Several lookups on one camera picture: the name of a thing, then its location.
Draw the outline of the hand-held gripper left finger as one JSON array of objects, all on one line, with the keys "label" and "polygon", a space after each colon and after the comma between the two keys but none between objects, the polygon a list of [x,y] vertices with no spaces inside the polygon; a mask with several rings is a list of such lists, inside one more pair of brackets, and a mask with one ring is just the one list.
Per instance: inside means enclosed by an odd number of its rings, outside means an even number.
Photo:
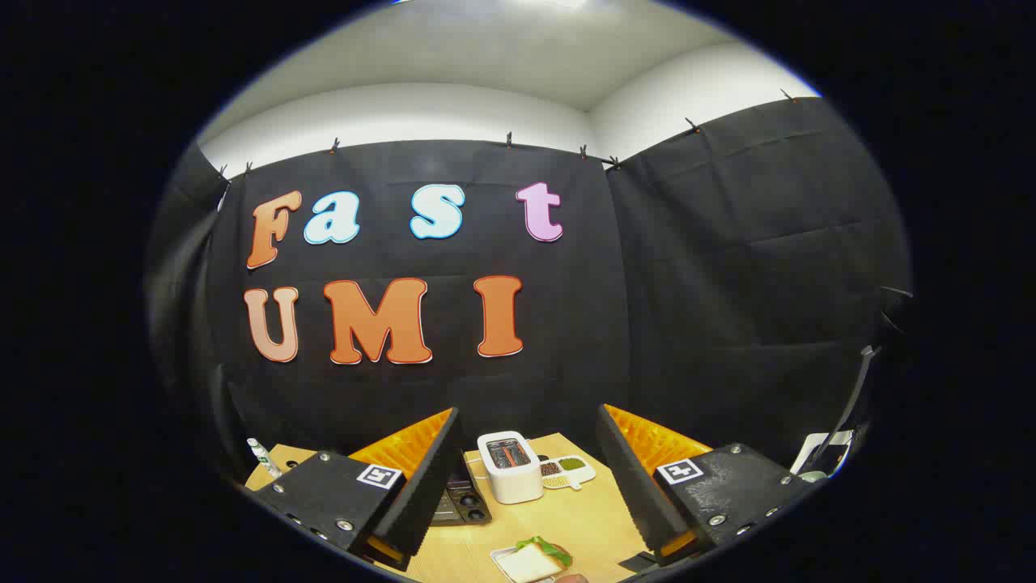
[{"label": "hand-held gripper left finger", "polygon": [[450,407],[359,451],[319,450],[248,495],[322,545],[405,571],[460,461],[460,417]]}]

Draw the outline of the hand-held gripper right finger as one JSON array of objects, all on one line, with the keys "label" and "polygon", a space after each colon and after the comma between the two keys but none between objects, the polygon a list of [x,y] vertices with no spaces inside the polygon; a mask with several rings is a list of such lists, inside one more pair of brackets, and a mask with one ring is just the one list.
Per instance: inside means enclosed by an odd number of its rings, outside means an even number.
[{"label": "hand-held gripper right finger", "polygon": [[660,567],[747,538],[814,484],[747,445],[711,448],[609,403],[598,440],[626,509]]}]

